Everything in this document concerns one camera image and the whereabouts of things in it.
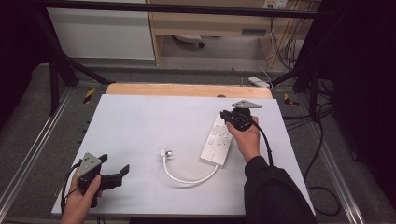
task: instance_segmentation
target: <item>white table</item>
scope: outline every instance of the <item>white table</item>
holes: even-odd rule
[[[260,118],[274,165],[284,168],[312,203],[291,148],[276,100],[249,99],[262,106],[251,109]],[[117,173],[130,164],[121,187],[106,190],[90,214],[117,217],[217,217],[243,216],[245,161],[233,140],[224,167],[200,185],[170,179],[163,169],[160,149],[173,151],[167,166],[182,179],[198,179],[213,167],[199,160],[211,126],[220,110],[242,98],[103,95],[75,158],[85,152],[108,154],[102,175]],[[261,154],[267,159],[262,140]],[[60,214],[59,200],[52,209]]]

